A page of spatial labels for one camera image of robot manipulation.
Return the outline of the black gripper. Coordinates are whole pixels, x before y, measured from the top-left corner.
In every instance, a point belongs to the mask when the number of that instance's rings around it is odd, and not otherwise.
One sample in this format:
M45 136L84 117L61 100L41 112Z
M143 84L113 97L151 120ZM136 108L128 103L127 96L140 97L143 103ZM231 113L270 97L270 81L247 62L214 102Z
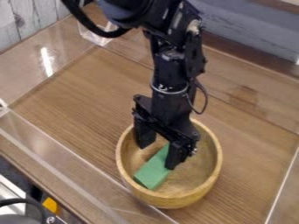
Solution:
M170 142L164 167L174 170L196 148L202 137L191 122L196 90L187 87L176 92L153 91L148 97L133 96L135 141L144 149L162 135Z

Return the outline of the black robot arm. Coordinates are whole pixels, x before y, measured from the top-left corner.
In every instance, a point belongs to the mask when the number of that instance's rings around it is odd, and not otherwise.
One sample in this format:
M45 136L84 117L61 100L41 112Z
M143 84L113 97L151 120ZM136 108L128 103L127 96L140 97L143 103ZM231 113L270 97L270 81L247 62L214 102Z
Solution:
M151 44L152 95L135 95L135 141L143 149L157 136L170 142L164 167L174 169L196 151L202 139L190 118L198 76L206 72L202 17L188 0L97 0L107 19L124 29L144 30Z

